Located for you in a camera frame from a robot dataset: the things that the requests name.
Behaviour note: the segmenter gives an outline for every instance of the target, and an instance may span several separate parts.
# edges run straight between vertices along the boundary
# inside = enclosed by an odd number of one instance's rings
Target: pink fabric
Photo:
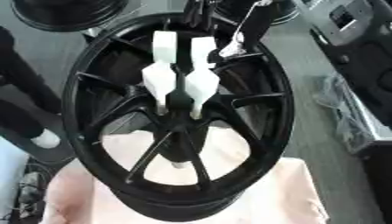
[[[103,145],[119,164],[129,169],[151,144],[151,133],[105,136]],[[200,154],[213,179],[232,170],[249,155],[246,142],[231,129],[211,128]],[[174,185],[196,181],[191,165],[175,169],[156,157],[145,173],[147,179]],[[166,223],[145,217],[120,202],[78,160],[53,179],[46,195],[41,224]],[[232,206],[194,224],[325,224],[328,219],[304,161],[282,158]]]

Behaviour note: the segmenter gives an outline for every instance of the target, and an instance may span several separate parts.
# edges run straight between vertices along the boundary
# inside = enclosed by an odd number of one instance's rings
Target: black alloy wheel
[[[225,91],[205,104],[201,119],[193,120],[188,108],[169,107],[166,115],[158,115],[141,75],[141,69],[153,62],[153,32],[178,33],[175,68],[178,74],[189,74],[193,70],[191,38],[213,34],[217,45],[224,46],[235,30],[219,19],[214,20],[218,26],[212,31],[190,28],[182,17],[181,13],[138,17],[101,33],[73,66],[63,95],[64,125],[79,160],[124,204],[162,221],[194,221],[234,203],[282,156],[294,121],[291,85],[263,44],[255,45],[249,56],[217,64],[213,71]],[[130,113],[147,118],[143,130],[151,131],[155,142],[126,170],[99,142],[109,123]],[[199,153],[208,127],[216,121],[247,141],[250,156],[230,173],[211,179]],[[167,185],[144,178],[146,167],[158,154],[172,162],[191,161],[198,183]]]

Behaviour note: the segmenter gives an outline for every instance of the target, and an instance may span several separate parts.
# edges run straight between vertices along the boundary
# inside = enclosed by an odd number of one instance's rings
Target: white block
[[[193,67],[214,68],[215,63],[208,63],[208,55],[216,49],[214,37],[203,37],[192,39],[191,58]]]
[[[155,31],[152,41],[154,60],[166,63],[177,62],[177,33],[175,31]]]
[[[215,95],[220,78],[208,68],[197,68],[185,78],[185,91],[194,99],[192,116],[200,117],[203,104]]]
[[[166,105],[166,95],[176,88],[176,74],[170,64],[155,62],[142,70],[143,82],[160,106]]]

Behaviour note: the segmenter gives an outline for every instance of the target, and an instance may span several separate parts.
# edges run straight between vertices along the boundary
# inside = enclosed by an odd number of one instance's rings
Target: gray floor
[[[133,16],[179,11],[183,4],[183,0],[133,0],[128,11],[139,7],[140,1],[143,1],[143,8]],[[20,53],[60,94],[70,66],[85,45],[81,35],[53,34],[29,28],[13,16],[9,2],[4,0],[0,1],[0,25],[13,32]],[[312,99],[317,78],[333,69],[307,34],[304,21],[299,17],[289,24],[274,27],[263,42],[282,62],[297,100],[296,127],[286,156],[302,158],[309,165],[318,192],[331,215],[330,223],[383,223],[359,160],[346,153],[334,134],[330,113]],[[4,91],[13,93],[14,89],[2,89],[0,96],[4,96]],[[14,97],[18,104],[33,110],[44,123],[60,129],[58,118],[49,119],[48,115],[35,112],[37,110],[21,94]],[[37,149],[31,153],[48,162],[72,155],[67,145],[61,150],[57,157]]]

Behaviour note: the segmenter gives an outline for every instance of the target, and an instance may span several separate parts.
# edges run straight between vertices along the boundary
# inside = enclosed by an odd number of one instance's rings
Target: black wheel
[[[219,19],[214,22],[217,44],[225,45],[235,27]],[[80,161],[123,203],[155,219],[194,221],[232,204],[275,165],[291,135],[294,101],[284,70],[260,44],[251,57],[217,65],[214,71],[224,91],[205,104],[201,119],[170,109],[157,115],[153,97],[141,85],[141,69],[152,63],[153,32],[163,29],[178,33],[177,69],[183,74],[192,71],[191,38],[211,33],[189,28],[182,23],[182,14],[151,15],[120,24],[102,33],[74,65],[63,96],[64,124]],[[111,66],[121,64],[123,55],[129,70],[113,72]],[[143,129],[154,133],[155,142],[126,170],[99,141],[106,125],[129,113],[148,118]],[[242,136],[250,155],[230,173],[211,179],[199,153],[207,128],[215,121],[223,121]],[[191,161],[197,183],[167,185],[146,179],[146,167],[157,154],[173,162]]]
[[[102,25],[123,11],[129,0],[12,0],[15,15],[48,32],[77,32]]]

